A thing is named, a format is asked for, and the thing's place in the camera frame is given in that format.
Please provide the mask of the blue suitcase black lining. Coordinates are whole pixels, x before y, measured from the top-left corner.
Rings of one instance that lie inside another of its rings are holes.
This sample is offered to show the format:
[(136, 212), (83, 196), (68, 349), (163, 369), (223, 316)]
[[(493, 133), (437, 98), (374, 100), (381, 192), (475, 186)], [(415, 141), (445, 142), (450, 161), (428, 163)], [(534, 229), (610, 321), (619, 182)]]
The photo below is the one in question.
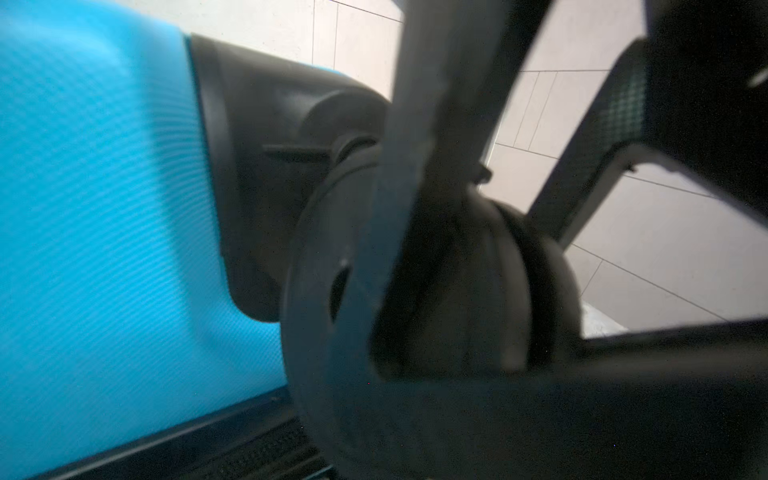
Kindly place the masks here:
[[(284, 380), (228, 292), (178, 28), (92, 1), (1, 5), (1, 475), (109, 448), (174, 474)], [(161, 436), (151, 447), (153, 434)]]

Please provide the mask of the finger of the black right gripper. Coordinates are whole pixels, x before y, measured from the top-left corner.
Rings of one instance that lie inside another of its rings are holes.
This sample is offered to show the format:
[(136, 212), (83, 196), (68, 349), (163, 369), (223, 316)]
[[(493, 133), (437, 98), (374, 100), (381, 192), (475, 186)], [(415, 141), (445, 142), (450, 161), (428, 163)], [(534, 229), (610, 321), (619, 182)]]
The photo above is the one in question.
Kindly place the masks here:
[(526, 290), (495, 270), (471, 314), (483, 359), (516, 317), (513, 364), (411, 376), (404, 338), (443, 258), (481, 148), (548, 9), (545, 1), (418, 1), (405, 16), (394, 106), (342, 320), (329, 347), (342, 470), (448, 479), (747, 479), (767, 474), (767, 323), (583, 341), (528, 219), (513, 244)]
[(528, 212), (569, 245), (620, 177), (680, 173), (767, 221), (767, 5), (648, 1), (647, 35), (619, 57)]

